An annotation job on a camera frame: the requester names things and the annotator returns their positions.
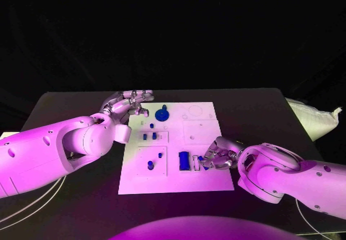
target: cable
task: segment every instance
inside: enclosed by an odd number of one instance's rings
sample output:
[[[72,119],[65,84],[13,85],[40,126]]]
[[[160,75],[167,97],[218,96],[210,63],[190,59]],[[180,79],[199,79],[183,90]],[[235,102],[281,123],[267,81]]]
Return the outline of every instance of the cable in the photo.
[[[311,227],[311,229],[313,229],[326,239],[333,240],[331,238],[329,238],[327,236],[324,236],[324,235],[316,230],[316,228],[311,226],[311,224],[308,223],[307,219],[304,218],[303,213],[301,213],[301,209],[300,209],[300,205],[298,205],[298,200],[297,200],[297,198],[295,198],[295,204],[297,204],[298,213],[300,213],[300,215],[301,215],[305,223],[307,223],[308,226]]]
[[[39,208],[33,213],[30,213],[24,218],[21,218],[19,221],[16,221],[13,224],[10,224],[9,226],[3,227],[3,228],[0,229],[0,231],[1,231],[3,229],[9,228],[10,226],[16,225],[17,223],[20,223],[24,219],[27,219],[27,218],[47,205],[47,203],[50,202],[50,200],[53,199],[56,193],[59,192],[59,190],[60,190],[60,188],[62,188],[65,179],[66,179],[66,176],[65,176],[63,179],[62,179],[62,182],[60,182],[60,185],[59,185],[58,190],[55,191],[55,193],[53,193],[52,197],[49,198],[49,200],[47,200],[47,201],[45,202],[45,204],[40,206],[40,208]]]
[[[59,178],[53,184],[53,186],[50,187],[50,189],[45,192],[45,194],[24,207],[21,208],[17,212],[14,212],[10,216],[7,216],[6,218],[3,218],[0,220],[0,223],[3,221],[6,221],[7,219],[10,219],[13,216],[16,216],[19,213],[21,213],[47,194],[49,192],[52,191],[52,189],[55,188],[56,184],[59,183],[59,181],[62,180],[62,178]]]

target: black table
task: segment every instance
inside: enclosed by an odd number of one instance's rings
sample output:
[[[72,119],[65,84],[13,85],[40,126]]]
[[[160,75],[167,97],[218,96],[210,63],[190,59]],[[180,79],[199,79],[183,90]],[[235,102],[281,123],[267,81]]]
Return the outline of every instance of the black table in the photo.
[[[89,116],[98,112],[111,94],[47,92],[21,130]],[[248,145],[275,144],[304,159],[323,161],[280,90],[157,90],[154,102],[213,102],[223,137],[242,140]],[[43,209],[0,232],[0,239],[107,239],[154,220],[193,215],[246,219],[295,234],[314,232],[300,216],[294,198],[285,195],[278,204],[259,200],[238,187],[236,169],[231,170],[235,191],[118,195],[122,155],[124,145],[114,142],[107,155],[66,176],[60,191]],[[50,186],[0,199],[1,218],[26,206]],[[0,227],[32,213],[43,202]],[[346,230],[344,220],[314,212],[303,205],[300,208],[317,230]]]

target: white board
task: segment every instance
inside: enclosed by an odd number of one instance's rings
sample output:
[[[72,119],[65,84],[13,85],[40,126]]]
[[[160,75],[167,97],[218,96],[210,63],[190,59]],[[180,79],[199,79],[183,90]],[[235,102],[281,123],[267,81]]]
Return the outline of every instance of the white board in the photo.
[[[169,119],[160,122],[156,111],[163,104]],[[194,170],[193,156],[205,155],[222,135],[213,103],[143,103],[141,106],[148,109],[150,116],[130,116],[131,136],[124,148],[118,194],[235,190],[229,170],[205,170],[202,167]],[[189,152],[190,170],[180,171],[179,152]],[[153,161],[153,170],[148,170],[148,161]]]

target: white bag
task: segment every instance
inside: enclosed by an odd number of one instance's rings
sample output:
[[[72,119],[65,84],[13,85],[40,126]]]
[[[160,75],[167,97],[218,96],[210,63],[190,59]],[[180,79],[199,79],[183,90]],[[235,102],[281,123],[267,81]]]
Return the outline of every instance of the white bag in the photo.
[[[285,98],[285,100],[311,140],[316,141],[336,128],[342,108],[339,107],[333,112],[318,111],[297,100],[290,98]]]

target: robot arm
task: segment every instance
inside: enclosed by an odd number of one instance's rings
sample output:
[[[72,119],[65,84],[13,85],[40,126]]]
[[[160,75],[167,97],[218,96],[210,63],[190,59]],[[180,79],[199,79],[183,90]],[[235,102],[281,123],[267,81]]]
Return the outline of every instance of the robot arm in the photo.
[[[346,219],[344,165],[303,160],[291,151],[268,143],[246,147],[220,136],[200,164],[215,169],[238,165],[238,185],[259,199],[277,204],[288,194],[310,209]]]
[[[98,113],[23,131],[0,140],[0,198],[32,191],[107,154],[112,142],[127,143],[130,115],[144,114],[151,90],[115,92]]]

